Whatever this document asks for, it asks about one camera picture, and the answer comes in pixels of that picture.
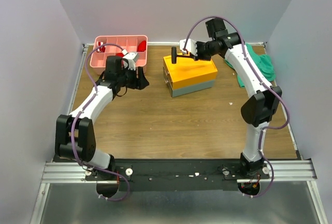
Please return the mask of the yellow and grey drawer box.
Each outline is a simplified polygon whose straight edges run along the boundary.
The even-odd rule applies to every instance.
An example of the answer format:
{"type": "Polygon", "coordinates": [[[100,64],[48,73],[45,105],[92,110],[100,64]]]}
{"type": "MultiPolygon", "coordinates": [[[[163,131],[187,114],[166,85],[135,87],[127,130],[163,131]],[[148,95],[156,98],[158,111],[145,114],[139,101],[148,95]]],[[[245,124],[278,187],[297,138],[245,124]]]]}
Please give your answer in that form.
{"type": "Polygon", "coordinates": [[[213,61],[194,61],[177,58],[171,62],[171,56],[163,58],[163,76],[171,97],[211,88],[216,80],[218,70],[213,61]]]}

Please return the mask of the black ribbed tool handle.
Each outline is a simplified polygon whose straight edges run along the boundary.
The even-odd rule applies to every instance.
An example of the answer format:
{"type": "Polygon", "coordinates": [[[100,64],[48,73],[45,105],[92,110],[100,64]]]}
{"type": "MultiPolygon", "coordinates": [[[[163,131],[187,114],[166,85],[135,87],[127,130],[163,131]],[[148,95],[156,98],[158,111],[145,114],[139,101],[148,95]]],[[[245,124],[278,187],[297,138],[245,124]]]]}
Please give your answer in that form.
{"type": "Polygon", "coordinates": [[[177,48],[176,47],[172,47],[171,48],[171,63],[172,64],[176,64],[178,58],[189,58],[189,59],[193,59],[193,60],[196,59],[196,57],[193,54],[191,54],[191,53],[188,53],[188,54],[178,54],[177,53],[177,48]]]}

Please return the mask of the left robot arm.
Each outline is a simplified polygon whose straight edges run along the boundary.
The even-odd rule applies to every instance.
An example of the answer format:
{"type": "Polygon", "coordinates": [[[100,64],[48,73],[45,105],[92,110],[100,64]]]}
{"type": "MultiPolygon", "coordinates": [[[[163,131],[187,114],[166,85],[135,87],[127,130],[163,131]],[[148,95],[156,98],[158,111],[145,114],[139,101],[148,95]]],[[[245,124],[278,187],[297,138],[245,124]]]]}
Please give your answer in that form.
{"type": "Polygon", "coordinates": [[[143,90],[149,86],[143,68],[136,66],[138,59],[137,52],[129,52],[123,57],[107,57],[105,70],[94,82],[89,96],[69,115],[57,118],[56,155],[74,159],[79,165],[97,170],[104,180],[118,175],[114,156],[97,149],[93,125],[122,88],[143,90]]]}

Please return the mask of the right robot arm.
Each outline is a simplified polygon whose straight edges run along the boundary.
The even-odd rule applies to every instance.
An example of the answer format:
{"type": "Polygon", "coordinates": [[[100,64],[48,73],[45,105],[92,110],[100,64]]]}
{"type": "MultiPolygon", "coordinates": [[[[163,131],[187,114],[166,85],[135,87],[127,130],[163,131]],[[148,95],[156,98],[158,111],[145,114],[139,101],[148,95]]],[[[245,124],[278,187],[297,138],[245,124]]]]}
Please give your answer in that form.
{"type": "Polygon", "coordinates": [[[197,43],[199,58],[220,55],[240,76],[248,94],[241,107],[247,124],[245,147],[240,155],[239,173],[251,178],[264,167],[264,140],[269,123],[275,114],[282,90],[274,87],[253,61],[239,31],[228,33],[224,20],[217,16],[203,18],[210,41],[197,43]]]}

